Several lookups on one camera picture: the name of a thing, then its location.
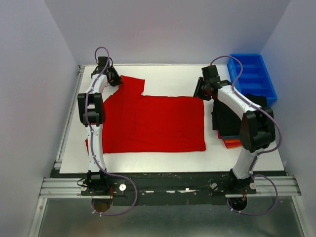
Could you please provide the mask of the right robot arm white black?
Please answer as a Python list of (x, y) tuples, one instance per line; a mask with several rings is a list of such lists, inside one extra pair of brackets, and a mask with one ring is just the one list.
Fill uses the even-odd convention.
[(253, 181), (252, 171), (259, 155), (271, 152), (267, 148), (276, 138), (274, 114), (270, 107), (261, 107), (242, 95), (228, 80), (221, 80), (215, 65), (201, 70), (194, 97), (213, 100), (213, 112), (224, 105), (240, 120), (242, 149), (227, 181), (228, 190), (237, 194)]

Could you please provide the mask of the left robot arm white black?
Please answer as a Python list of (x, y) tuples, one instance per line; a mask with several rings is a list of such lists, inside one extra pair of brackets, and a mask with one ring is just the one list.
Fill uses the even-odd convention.
[(77, 95), (79, 119), (87, 133), (89, 166), (84, 186), (90, 193), (104, 195), (109, 191), (103, 159), (102, 129), (106, 113), (102, 93), (106, 86), (121, 85), (121, 77), (109, 56), (100, 56), (91, 74), (92, 82), (84, 93)]

